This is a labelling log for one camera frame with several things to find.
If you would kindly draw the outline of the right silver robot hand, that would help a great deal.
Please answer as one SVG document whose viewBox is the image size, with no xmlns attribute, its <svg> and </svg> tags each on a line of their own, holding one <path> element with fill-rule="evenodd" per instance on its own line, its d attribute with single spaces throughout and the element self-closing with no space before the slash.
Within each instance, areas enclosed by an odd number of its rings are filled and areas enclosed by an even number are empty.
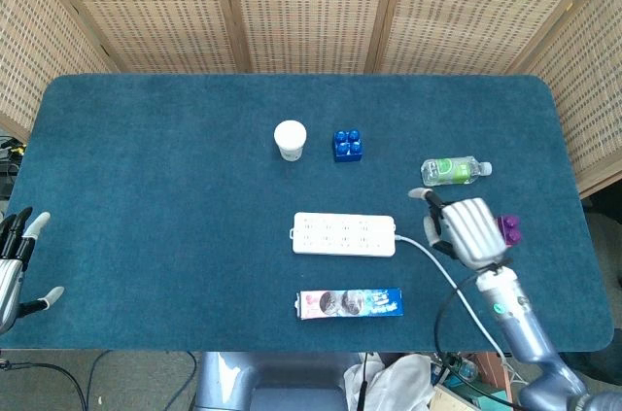
<svg viewBox="0 0 622 411">
<path fill-rule="evenodd" d="M 443 201 L 431 188 L 413 188 L 408 197 L 429 206 L 423 226 L 432 248 L 475 271 L 501 265 L 507 246 L 482 198 Z"/>
</svg>

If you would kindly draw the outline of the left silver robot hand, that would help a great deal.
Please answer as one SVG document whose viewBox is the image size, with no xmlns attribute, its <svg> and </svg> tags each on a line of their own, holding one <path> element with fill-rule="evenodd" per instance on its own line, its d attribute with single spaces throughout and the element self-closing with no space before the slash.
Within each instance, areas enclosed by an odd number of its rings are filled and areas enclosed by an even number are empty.
<svg viewBox="0 0 622 411">
<path fill-rule="evenodd" d="M 43 212 L 29 226 L 32 214 L 26 207 L 18 214 L 1 220 L 1 333 L 8 332 L 17 319 L 50 309 L 64 294 L 64 287 L 54 287 L 45 296 L 21 302 L 25 273 L 42 229 L 51 214 Z"/>
</svg>

